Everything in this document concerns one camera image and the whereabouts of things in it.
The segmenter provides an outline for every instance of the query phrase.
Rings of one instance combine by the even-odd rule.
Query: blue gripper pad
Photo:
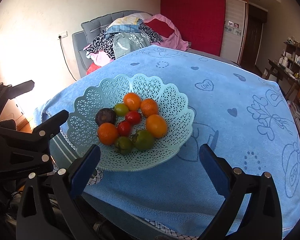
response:
[[[77,168],[76,172],[70,181],[70,197],[74,199],[76,196],[81,195],[84,188],[89,181],[91,174],[100,161],[100,148],[94,146],[89,152],[86,153],[88,156],[85,158],[81,165]]]
[[[203,144],[200,147],[199,159],[203,168],[207,172],[217,193],[227,198],[230,193],[230,179],[219,165],[217,158],[218,157],[214,154],[214,152],[207,144]],[[219,158],[219,160],[224,161],[224,163],[226,163],[230,167],[225,159]]]

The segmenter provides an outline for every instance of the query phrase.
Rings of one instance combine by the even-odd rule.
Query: electrical outlet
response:
[[[61,36],[61,38],[64,38],[64,37],[67,37],[68,36],[68,31],[64,31],[64,32],[61,32],[58,34],[58,39],[59,39],[59,36]]]

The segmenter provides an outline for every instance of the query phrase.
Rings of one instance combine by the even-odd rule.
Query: gray headboard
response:
[[[121,11],[110,13],[81,24],[83,30],[72,34],[74,53],[77,59],[81,77],[86,75],[87,69],[93,62],[91,59],[86,58],[86,52],[83,50],[83,48],[90,44],[94,38],[97,37],[100,32],[110,25],[114,20],[140,12],[142,11]]]

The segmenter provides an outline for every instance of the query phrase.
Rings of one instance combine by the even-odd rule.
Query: red cloth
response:
[[[168,38],[174,33],[174,29],[170,28],[169,25],[158,19],[153,19],[151,22],[145,23],[159,35]]]
[[[226,0],[161,0],[161,14],[191,42],[191,49],[220,56]]]
[[[90,67],[88,68],[88,70],[87,70],[87,75],[89,75],[90,73],[92,73],[93,71],[95,71],[95,70],[97,70],[99,68],[101,68],[101,66],[98,66],[95,63],[92,63],[90,65]]]

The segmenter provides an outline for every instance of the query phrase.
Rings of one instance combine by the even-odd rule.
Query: orange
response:
[[[158,114],[152,114],[146,119],[146,129],[155,138],[161,138],[165,136],[168,131],[166,121]]]
[[[147,98],[147,99],[143,100],[141,102],[140,108],[141,108],[141,112],[143,113],[143,115],[146,118],[148,118],[152,114],[159,113],[157,102],[151,98]]]
[[[108,146],[114,144],[115,140],[119,137],[117,128],[109,122],[100,125],[97,134],[100,142]]]
[[[123,103],[129,108],[130,111],[138,111],[141,105],[141,98],[135,93],[128,93],[123,97]]]

